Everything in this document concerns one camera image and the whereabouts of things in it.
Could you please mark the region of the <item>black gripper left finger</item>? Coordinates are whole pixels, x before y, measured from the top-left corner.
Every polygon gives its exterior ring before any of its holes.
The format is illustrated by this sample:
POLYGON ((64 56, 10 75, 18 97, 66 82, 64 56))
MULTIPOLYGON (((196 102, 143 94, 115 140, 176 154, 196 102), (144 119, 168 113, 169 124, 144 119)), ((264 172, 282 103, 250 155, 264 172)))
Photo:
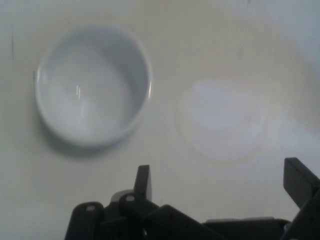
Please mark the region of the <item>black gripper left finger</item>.
POLYGON ((170 205, 151 201, 149 165, 137 169, 133 189, 118 192, 107 206, 91 201, 71 214, 67 240, 219 240, 220 234, 170 205))

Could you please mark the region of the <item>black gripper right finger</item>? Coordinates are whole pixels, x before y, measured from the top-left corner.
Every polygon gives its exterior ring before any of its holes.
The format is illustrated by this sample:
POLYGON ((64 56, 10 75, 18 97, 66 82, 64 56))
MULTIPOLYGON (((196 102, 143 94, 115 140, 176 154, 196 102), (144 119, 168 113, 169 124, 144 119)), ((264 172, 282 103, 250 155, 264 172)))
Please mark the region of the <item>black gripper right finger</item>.
POLYGON ((285 240, 320 238, 320 179, 298 158, 284 159, 283 187, 299 211, 287 227, 285 240))

